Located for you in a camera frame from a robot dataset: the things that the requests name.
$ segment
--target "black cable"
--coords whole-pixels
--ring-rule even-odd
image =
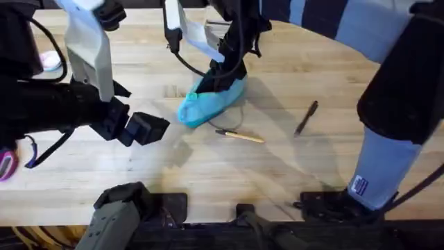
[[[243,26],[242,26],[242,18],[241,18],[241,14],[242,14],[242,1],[238,0],[237,2],[237,22],[239,25],[239,59],[237,60],[236,65],[227,73],[222,74],[222,75],[218,75],[218,76],[208,76],[208,79],[221,79],[221,78],[226,78],[231,76],[238,68],[239,66],[241,66],[242,63],[242,59],[244,58],[244,32],[243,32]],[[174,53],[174,55],[176,56],[176,58],[189,70],[191,70],[193,73],[198,74],[199,76],[204,76],[205,73],[203,73],[202,71],[196,69],[195,67],[191,66],[188,62],[186,62],[180,55],[179,52]]]
[[[30,78],[30,79],[20,79],[20,80],[28,81],[30,83],[32,83],[32,82],[34,82],[34,83],[59,83],[63,79],[65,79],[65,77],[68,74],[67,61],[66,61],[65,57],[63,56],[62,50],[57,45],[57,42],[54,39],[54,37],[51,34],[51,32],[49,32],[48,29],[46,29],[43,25],[41,25],[41,23],[39,23],[37,20],[33,19],[32,17],[28,17],[28,16],[24,15],[23,13],[19,12],[15,8],[8,6],[7,9],[9,11],[12,11],[16,15],[18,15],[19,17],[25,19],[26,21],[34,24],[36,27],[38,27],[45,34],[45,36],[47,36],[48,39],[51,41],[52,45],[54,46],[54,49],[57,51],[57,54],[60,57],[60,62],[62,63],[62,75],[57,77],[57,78],[54,78],[54,79],[34,79],[34,78]]]
[[[182,56],[179,55],[179,53],[174,53],[176,58],[181,62],[187,69],[191,70],[193,73],[198,74],[199,76],[204,76],[205,73],[199,71],[195,67],[191,66],[186,60],[182,58]]]
[[[41,156],[39,156],[39,158],[37,158],[36,160],[31,160],[30,162],[28,162],[25,167],[32,169],[34,167],[37,167],[40,163],[43,163],[52,153],[54,153],[55,150],[57,150],[58,148],[60,148],[70,137],[71,135],[74,133],[74,129],[67,131],[66,133],[64,133],[62,135],[62,137],[55,142],[52,146],[50,146]]]
[[[74,249],[73,246],[69,246],[68,244],[65,244],[61,241],[59,241],[58,239],[56,239],[52,234],[50,234],[50,232],[47,231],[47,229],[43,226],[38,226],[40,228],[40,230],[42,230],[42,232],[44,234],[46,234],[46,236],[48,236],[48,238],[51,238],[51,240],[53,240],[56,244],[58,244],[59,246],[61,246],[63,249]]]

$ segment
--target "robotic hand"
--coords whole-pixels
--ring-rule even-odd
[[[16,140],[29,133],[59,130],[64,135],[26,165],[33,168],[49,157],[79,126],[90,126],[105,140],[118,139],[129,147],[134,140],[145,145],[160,140],[169,122],[142,112],[130,118],[129,105],[114,96],[131,93],[112,79],[110,43],[104,31],[113,31],[126,17],[114,0],[57,0],[68,13],[65,33],[73,76],[52,34],[32,18],[39,1],[2,1],[0,4],[0,148],[15,150]],[[63,72],[55,79],[36,79],[42,72],[29,23],[48,36],[62,61]]]
[[[208,1],[232,21],[217,47],[208,30],[192,32],[178,0],[165,0],[165,37],[171,52],[203,76],[179,107],[178,118],[196,127],[218,115],[244,90],[241,59],[269,20],[288,22],[342,42],[381,63],[357,105],[364,143],[356,172],[343,192],[303,192],[305,219],[329,222],[374,221],[444,173],[444,165],[413,190],[393,201],[398,186],[444,115],[444,3],[415,0],[245,0]],[[203,74],[179,56],[179,41],[191,42],[212,57]]]

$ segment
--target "blue cloth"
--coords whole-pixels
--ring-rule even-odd
[[[202,80],[197,81],[180,104],[178,119],[190,128],[196,128],[222,113],[244,92],[245,78],[235,80],[229,90],[197,94]]]

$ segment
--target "wooden table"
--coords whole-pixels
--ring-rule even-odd
[[[203,22],[213,10],[190,10]],[[237,203],[249,202],[274,220],[300,220],[287,204],[303,190],[342,190],[350,180],[363,140],[356,103],[378,65],[360,53],[296,26],[274,22],[261,38],[263,58],[246,56],[249,79],[245,98],[213,122],[266,140],[258,144],[217,135],[208,124],[188,129],[176,110],[196,77],[169,52],[160,10],[128,10],[118,31],[109,33],[114,79],[133,95],[131,111],[164,117],[171,125],[160,142],[125,148],[105,142],[92,129],[73,137],[36,169],[20,167],[0,183],[0,225],[87,224],[92,204],[106,188],[142,181],[151,192],[186,192],[188,222],[226,222]],[[67,24],[61,10],[35,18],[63,47]],[[41,51],[51,49],[35,30]],[[199,69],[209,59],[182,43],[181,54]],[[302,135],[293,132],[312,101],[320,108]],[[35,134],[40,152],[59,132]],[[405,192],[444,161],[443,128],[427,143],[400,187]],[[31,145],[23,140],[24,164]],[[391,219],[444,218],[443,181],[427,188]]]

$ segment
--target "purple object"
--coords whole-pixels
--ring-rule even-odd
[[[17,169],[19,158],[14,151],[0,153],[0,181],[8,180]]]

